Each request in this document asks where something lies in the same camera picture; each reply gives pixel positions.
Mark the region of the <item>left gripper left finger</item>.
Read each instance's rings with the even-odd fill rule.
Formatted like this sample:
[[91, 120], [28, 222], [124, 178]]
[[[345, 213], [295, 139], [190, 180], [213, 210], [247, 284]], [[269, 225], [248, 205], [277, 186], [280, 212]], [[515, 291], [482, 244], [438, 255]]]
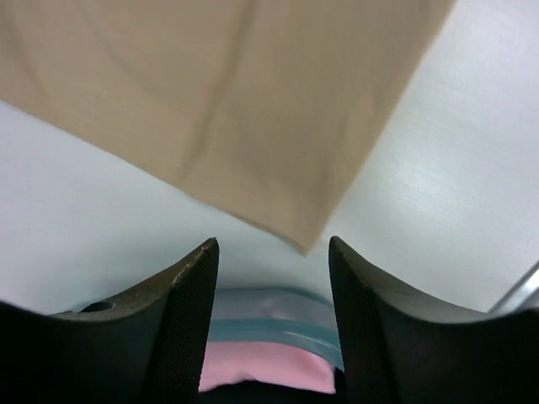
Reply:
[[195, 403], [219, 245], [79, 312], [1, 305], [4, 403]]

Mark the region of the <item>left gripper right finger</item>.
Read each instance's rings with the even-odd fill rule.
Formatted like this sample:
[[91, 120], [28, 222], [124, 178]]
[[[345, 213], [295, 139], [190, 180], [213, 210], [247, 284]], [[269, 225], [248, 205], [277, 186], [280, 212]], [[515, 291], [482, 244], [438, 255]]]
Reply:
[[339, 237], [328, 246], [350, 403], [536, 403], [538, 310], [430, 322], [384, 300], [375, 265]]

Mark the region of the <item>beige t shirt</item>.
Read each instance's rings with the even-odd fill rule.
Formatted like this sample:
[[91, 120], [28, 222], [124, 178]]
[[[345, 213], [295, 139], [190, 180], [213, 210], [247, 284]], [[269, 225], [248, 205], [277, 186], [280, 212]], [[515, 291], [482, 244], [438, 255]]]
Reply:
[[4, 1], [1, 99], [316, 243], [451, 1]]

